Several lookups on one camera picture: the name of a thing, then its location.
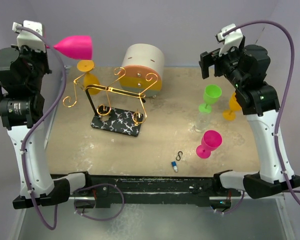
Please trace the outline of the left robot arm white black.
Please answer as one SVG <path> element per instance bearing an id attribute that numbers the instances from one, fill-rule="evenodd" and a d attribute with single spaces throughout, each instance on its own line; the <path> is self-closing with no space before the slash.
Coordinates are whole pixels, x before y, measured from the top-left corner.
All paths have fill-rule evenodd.
<path id="1" fill-rule="evenodd" d="M 41 95 L 44 75 L 50 74 L 47 53 L 28 46 L 0 49 L 0 117 L 16 154 L 20 192 L 13 200 L 14 209 L 34 204 L 53 206 L 67 202 L 77 191 L 88 196 L 93 184 L 87 172 L 73 172 L 52 179 L 45 153 L 44 123 L 25 136 L 44 115 Z"/>

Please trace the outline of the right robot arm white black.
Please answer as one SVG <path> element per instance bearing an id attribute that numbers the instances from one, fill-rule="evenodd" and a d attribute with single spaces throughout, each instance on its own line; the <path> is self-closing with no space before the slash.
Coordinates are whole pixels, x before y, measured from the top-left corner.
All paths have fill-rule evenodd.
<path id="1" fill-rule="evenodd" d="M 214 66 L 216 77 L 225 77 L 235 88 L 235 98 L 252 130 L 258 153 L 258 172 L 226 170 L 214 174 L 212 190 L 218 196 L 230 189 L 245 191 L 252 199 L 269 197 L 300 187 L 300 176 L 292 170 L 280 129 L 276 129 L 280 103 L 275 88 L 265 82 L 271 59 L 258 45 L 231 47 L 200 54 L 202 78 Z"/>

